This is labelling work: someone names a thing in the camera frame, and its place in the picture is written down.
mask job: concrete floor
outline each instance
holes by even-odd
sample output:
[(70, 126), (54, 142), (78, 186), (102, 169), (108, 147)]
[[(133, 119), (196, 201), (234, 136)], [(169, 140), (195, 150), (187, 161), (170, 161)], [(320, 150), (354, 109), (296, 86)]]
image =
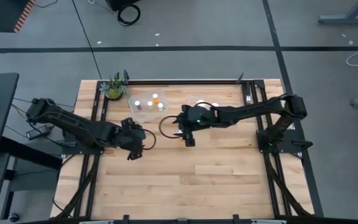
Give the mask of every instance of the concrete floor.
[[(358, 46), (358, 24), (317, 23), (319, 15), (344, 14), (355, 2), (268, 1), (281, 46)], [(95, 48), (273, 45), (259, 0), (141, 0), (137, 5), (142, 17), (130, 27), (121, 27), (114, 14), (98, 5), (86, 0), (75, 3)], [(88, 47), (71, 1), (35, 7), (18, 34), (0, 33), (0, 48), (44, 47)], [(358, 108), (349, 105), (350, 99), (358, 97), (358, 67), (345, 63), (354, 53), (283, 53), (293, 92), (305, 99), (308, 109), (302, 125), (307, 140), (314, 142), (310, 156), (326, 217), (358, 219)], [(131, 78), (237, 78), (242, 72), (244, 78), (281, 78), (276, 54), (269, 51), (97, 52), (95, 57), (102, 78), (123, 69)], [(99, 78), (89, 52), (0, 54), (2, 72), (21, 75), (17, 98), (48, 97), (68, 106), (75, 103), (80, 80)], [(29, 106), (14, 103), (23, 109)], [(7, 125), (22, 134), (29, 130), (15, 111)], [(11, 130), (4, 135), (28, 143)], [(58, 129), (52, 138), (62, 138)], [(56, 181), (52, 175), (44, 179)], [(21, 215), (20, 222), (44, 220), (54, 190), (21, 192), (11, 211)]]

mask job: potted plant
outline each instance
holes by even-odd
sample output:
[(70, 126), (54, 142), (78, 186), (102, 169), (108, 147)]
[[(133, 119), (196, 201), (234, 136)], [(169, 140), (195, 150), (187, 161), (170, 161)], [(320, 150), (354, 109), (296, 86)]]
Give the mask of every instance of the potted plant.
[(119, 73), (107, 82), (104, 82), (100, 86), (100, 91), (104, 91), (104, 95), (113, 101), (120, 100), (123, 94), (129, 95), (127, 88), (124, 86), (123, 81), (119, 79)]

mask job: succulent plant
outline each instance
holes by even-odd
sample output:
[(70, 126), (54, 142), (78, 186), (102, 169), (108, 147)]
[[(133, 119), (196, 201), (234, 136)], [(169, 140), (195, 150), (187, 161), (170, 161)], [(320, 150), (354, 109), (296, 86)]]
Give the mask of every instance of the succulent plant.
[(100, 85), (100, 91), (104, 91), (106, 96), (111, 99), (119, 97), (121, 94), (129, 95), (127, 88), (123, 85), (123, 81), (119, 79), (119, 73), (114, 76), (114, 79), (110, 77), (110, 80)]

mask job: wooden table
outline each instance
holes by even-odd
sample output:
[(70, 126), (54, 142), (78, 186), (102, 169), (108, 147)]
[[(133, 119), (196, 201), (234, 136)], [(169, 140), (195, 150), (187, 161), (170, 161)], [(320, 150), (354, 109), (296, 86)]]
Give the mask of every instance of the wooden table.
[[(279, 79), (264, 81), (268, 98), (283, 93)], [(81, 82), (76, 114), (90, 118), (96, 83), (96, 80)], [(129, 90), (136, 95), (156, 88), (162, 88), (168, 98), (168, 115), (177, 115), (181, 105), (198, 96), (220, 106), (244, 105), (240, 85), (136, 85)], [(120, 124), (128, 117), (131, 111), (126, 96), (108, 104), (107, 121)], [(127, 161), (127, 151), (113, 148), (106, 149), (101, 156), (92, 220), (120, 220), (127, 214), (131, 220), (231, 219), (233, 214), (239, 214), (240, 218), (273, 218), (264, 160), (255, 135), (258, 128), (255, 118), (226, 129), (195, 132), (196, 147), (185, 147), (181, 139), (163, 137), (158, 131), (160, 119), (142, 124), (157, 137), (155, 147), (145, 151), (143, 158)], [(163, 130), (175, 133), (178, 128), (167, 123)], [(144, 142), (149, 146), (152, 137), (147, 135)], [(281, 154), (281, 159), (287, 187), (305, 210), (313, 213), (301, 161), (291, 154)], [(77, 155), (62, 167), (55, 195), (61, 207), (78, 188), (82, 162), (83, 156)], [(276, 191), (284, 214), (277, 186)], [(85, 214), (87, 196), (86, 192), (81, 214)], [(54, 207), (51, 216), (59, 212)]]

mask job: plant pot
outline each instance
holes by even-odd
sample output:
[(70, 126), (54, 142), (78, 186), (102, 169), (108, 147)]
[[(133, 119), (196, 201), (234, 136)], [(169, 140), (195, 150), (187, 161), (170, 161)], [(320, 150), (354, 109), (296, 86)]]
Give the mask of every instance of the plant pot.
[(104, 95), (105, 95), (109, 100), (111, 100), (111, 101), (119, 101), (119, 100), (121, 100), (123, 94), (124, 94), (124, 93), (121, 93), (121, 94), (120, 94), (118, 97), (116, 97), (116, 98), (110, 98), (110, 97), (108, 97), (108, 95), (107, 95), (106, 93), (104, 93)]

